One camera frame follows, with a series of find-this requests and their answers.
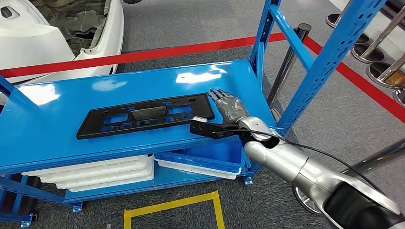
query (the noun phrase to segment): stacked white trays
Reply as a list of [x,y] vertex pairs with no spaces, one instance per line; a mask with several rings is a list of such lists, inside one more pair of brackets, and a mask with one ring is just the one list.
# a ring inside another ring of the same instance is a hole
[[57,188],[79,192],[154,178],[153,156],[140,155],[23,173]]

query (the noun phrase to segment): red stripe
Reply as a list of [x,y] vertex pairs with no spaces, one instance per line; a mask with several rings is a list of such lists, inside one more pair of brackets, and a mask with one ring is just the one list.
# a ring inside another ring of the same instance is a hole
[[[198,52],[209,52],[221,49],[230,49],[241,46],[253,45],[255,43],[255,38],[256,37],[245,37],[219,42],[209,42],[209,43],[169,47],[163,49],[154,49],[148,51],[131,52],[121,55],[99,57],[80,61],[68,61],[68,62],[49,63],[35,66],[3,69],[0,70],[0,75],[2,75],[4,78],[9,78],[23,75],[53,73],[80,68],[112,65],[117,63],[146,61],[158,58],[193,54]],[[283,40],[285,40],[285,37],[281,32],[273,33],[270,35],[269,38],[269,42],[276,42]]]
[[[307,37],[304,40],[304,44],[318,55],[322,50],[322,46],[320,46],[318,43],[316,43],[316,41],[314,41],[310,37]],[[380,91],[380,89],[372,85],[370,82],[364,79],[353,69],[345,65],[343,62],[341,62],[338,65],[336,70],[340,74],[342,74],[346,79],[352,82],[356,87],[358,87],[369,97],[371,97],[374,101],[376,101],[379,105],[385,108],[388,112],[390,112],[392,115],[394,115],[403,123],[405,123],[405,108],[403,108],[400,104],[394,101],[391,97],[387,96],[384,92]]]

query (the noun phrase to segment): robotic hand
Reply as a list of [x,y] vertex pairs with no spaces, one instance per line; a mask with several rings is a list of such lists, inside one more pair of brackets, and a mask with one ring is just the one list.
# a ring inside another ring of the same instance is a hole
[[213,139],[239,135],[246,155],[309,197],[340,229],[405,229],[399,207],[360,180],[329,169],[279,138],[259,118],[249,116],[242,102],[222,90],[211,89],[224,118],[221,125],[194,117],[190,132]]

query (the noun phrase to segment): perforated metal post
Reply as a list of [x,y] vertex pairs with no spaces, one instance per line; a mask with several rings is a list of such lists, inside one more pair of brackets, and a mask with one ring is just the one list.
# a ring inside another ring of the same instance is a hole
[[277,123],[281,135],[291,129],[384,3],[384,0],[353,0],[348,6]]
[[253,45],[252,54],[250,55],[250,64],[252,65],[253,72],[256,74],[256,76],[258,72],[258,67],[259,69],[263,70],[263,62],[259,61],[258,55],[259,57],[264,55],[268,39],[270,37],[270,33],[274,25],[274,18],[270,14],[268,9],[271,4],[279,6],[280,3],[281,0],[266,0],[263,7],[259,28],[257,29],[255,44]]

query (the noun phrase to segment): black robot arm segment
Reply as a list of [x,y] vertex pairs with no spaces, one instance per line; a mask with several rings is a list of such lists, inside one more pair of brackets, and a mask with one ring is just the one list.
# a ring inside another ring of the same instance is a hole
[[325,202],[324,210],[343,228],[404,228],[402,214],[395,214],[347,183],[341,183]]

